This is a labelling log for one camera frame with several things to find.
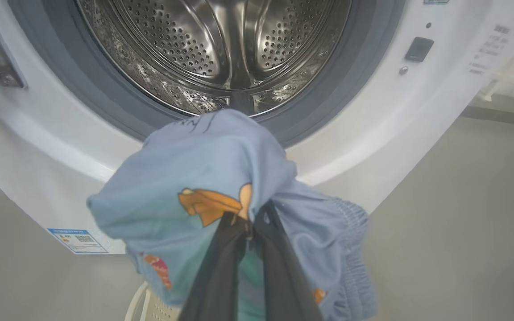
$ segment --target cartoon print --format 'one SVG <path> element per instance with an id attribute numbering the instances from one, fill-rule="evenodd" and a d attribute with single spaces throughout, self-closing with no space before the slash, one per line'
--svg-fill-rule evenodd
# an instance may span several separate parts
<path id="1" fill-rule="evenodd" d="M 152 266 L 152 268 L 155 270 L 155 272 L 162 280 L 162 283 L 166 286 L 166 288 L 168 290 L 172 290 L 172 283 L 170 282 L 170 276 L 168 275 L 168 266 L 166 265 L 166 263 L 157 256 L 144 256 L 143 253 L 141 253 L 140 256 L 142 256 L 144 260 Z"/>
<path id="2" fill-rule="evenodd" d="M 327 293 L 320 288 L 316 288 L 312 293 L 312 296 L 315 299 L 317 305 L 324 299 L 326 295 Z"/>
<path id="3" fill-rule="evenodd" d="M 251 203 L 251 184 L 245 184 L 239 190 L 239 200 L 222 193 L 206 189 L 184 189 L 178 194 L 180 203 L 188 214 L 198 214 L 202 226 L 217 221 L 225 212 L 236 213 L 239 217 L 249 219 L 249 203 Z"/>

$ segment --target white plastic basket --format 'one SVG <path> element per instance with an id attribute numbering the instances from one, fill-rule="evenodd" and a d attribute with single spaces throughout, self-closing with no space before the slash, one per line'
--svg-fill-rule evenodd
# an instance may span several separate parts
<path id="1" fill-rule="evenodd" d="M 124 321 L 173 321 L 180 309 L 167 306 L 144 282 L 134 294 Z"/>

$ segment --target clothing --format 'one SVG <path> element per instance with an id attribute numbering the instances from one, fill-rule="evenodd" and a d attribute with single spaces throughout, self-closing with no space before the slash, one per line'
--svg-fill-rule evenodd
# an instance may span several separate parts
<path id="1" fill-rule="evenodd" d="M 223 110 L 153 133 L 88 207 L 108 236 L 126 242 L 161 300 L 180 306 L 223 213 L 252 221 L 272 199 L 324 319 L 371 317 L 375 297 L 361 260 L 365 211 L 295 178 L 294 163 L 265 128 Z M 251 249 L 239 287 L 238 319 L 264 320 L 263 266 Z"/>

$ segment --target perforated metal drum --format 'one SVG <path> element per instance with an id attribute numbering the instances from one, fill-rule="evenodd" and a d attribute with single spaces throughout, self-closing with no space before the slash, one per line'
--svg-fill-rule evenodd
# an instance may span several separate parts
<path id="1" fill-rule="evenodd" d="M 328 61 L 350 0 L 79 0 L 114 65 L 163 105 L 258 115 Z"/>

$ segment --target white washing machine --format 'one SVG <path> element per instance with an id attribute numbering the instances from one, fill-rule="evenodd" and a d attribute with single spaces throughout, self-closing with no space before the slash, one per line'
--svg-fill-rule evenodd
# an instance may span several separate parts
<path id="1" fill-rule="evenodd" d="M 0 189 L 121 254 L 88 195 L 153 130 L 231 107 L 372 211 L 513 52 L 514 0 L 0 0 Z"/>

